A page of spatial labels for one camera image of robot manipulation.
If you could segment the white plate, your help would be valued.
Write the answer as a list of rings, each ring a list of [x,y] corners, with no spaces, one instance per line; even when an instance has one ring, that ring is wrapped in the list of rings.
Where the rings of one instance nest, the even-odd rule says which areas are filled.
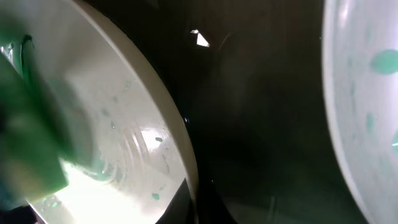
[[[2,223],[197,223],[192,144],[162,80],[129,37],[83,1],[1,2],[36,40],[86,114],[93,162],[67,161],[68,185],[1,212]]]
[[[369,223],[397,222],[397,0],[326,0],[322,80],[346,184]]]

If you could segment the green yellow sponge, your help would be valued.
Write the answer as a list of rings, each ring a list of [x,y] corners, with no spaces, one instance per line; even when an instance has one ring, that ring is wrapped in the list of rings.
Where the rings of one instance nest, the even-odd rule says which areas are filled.
[[[71,88],[39,70],[36,40],[24,24],[1,18],[1,212],[68,185],[61,162],[93,162],[93,137]]]

